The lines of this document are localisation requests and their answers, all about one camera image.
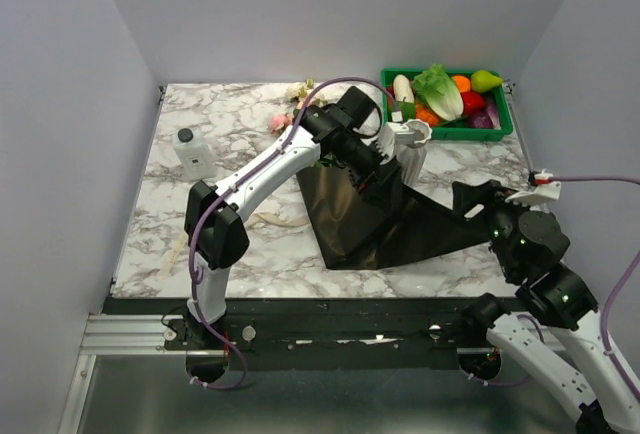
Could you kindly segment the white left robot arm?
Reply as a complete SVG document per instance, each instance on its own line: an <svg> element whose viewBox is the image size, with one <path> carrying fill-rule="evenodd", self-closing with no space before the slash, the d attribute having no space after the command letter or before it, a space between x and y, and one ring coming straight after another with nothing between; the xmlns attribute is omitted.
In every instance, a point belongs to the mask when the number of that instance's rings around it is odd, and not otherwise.
<svg viewBox="0 0 640 434"><path fill-rule="evenodd" d="M187 336L201 349L214 347L222 334L231 267L246 253L246 221L277 188L300 171L331 156L346 167L358 194L387 207L401 192L399 139L409 129L385 124L372 140L361 138L359 118L340 104L311 105L263 153L215 185L199 181L189 191L185 230L194 317Z"/></svg>

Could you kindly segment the black wrapping paper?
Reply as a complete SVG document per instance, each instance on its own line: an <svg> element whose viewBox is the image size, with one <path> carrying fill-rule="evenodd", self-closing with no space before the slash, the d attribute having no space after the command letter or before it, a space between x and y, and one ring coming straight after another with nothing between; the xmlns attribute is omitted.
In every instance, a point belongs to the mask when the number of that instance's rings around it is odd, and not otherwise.
<svg viewBox="0 0 640 434"><path fill-rule="evenodd" d="M483 225L403 187L402 203L385 213L362 200L348 172L309 167L296 175L325 266L330 270L400 267L483 244Z"/></svg>

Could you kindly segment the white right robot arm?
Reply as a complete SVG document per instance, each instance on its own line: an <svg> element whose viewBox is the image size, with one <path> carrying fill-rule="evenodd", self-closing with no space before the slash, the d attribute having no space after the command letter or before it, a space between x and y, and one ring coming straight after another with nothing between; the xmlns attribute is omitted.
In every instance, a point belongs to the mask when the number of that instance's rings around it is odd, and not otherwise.
<svg viewBox="0 0 640 434"><path fill-rule="evenodd" d="M636 433L639 379L611 339L610 307L600 306L583 279L563 264L569 238L555 216L539 208L558 200L561 184L546 173L534 174L530 184L516 191L495 180L476 186L456 182L453 212L462 217L482 208L474 218L487 232L505 280L571 360L557 356L491 294L467 306L447 333L474 346L488 341L507 353L563 407L577 432Z"/></svg>

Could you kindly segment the cream printed ribbon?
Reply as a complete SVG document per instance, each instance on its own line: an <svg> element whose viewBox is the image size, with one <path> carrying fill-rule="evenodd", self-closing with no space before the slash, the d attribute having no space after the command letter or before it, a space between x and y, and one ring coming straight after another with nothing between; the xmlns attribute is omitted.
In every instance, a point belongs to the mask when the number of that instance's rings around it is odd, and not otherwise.
<svg viewBox="0 0 640 434"><path fill-rule="evenodd" d="M286 228L298 228L301 226L305 226L309 223L304 217L298 217L291 220L283 220L275 214L271 214L268 212L257 212L252 214L248 219L248 226L252 227L255 224L262 222L267 225L273 225L277 227L286 227ZM167 251L160 265L160 269L157 273L158 279L163 280L170 276L171 270L175 265L177 259L181 255L182 251L185 249L189 240L189 236L186 232L181 232L180 235L173 242L169 251Z"/></svg>

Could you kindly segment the cream flower stem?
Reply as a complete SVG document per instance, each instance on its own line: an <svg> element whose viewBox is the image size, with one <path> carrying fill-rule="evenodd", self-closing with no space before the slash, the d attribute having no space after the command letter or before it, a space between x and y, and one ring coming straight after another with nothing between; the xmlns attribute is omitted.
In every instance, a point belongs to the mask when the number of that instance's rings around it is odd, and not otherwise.
<svg viewBox="0 0 640 434"><path fill-rule="evenodd" d="M295 82L290 84L285 91L285 98L290 103L301 103L311 93L315 87L315 81L311 78L303 82Z"/></svg>

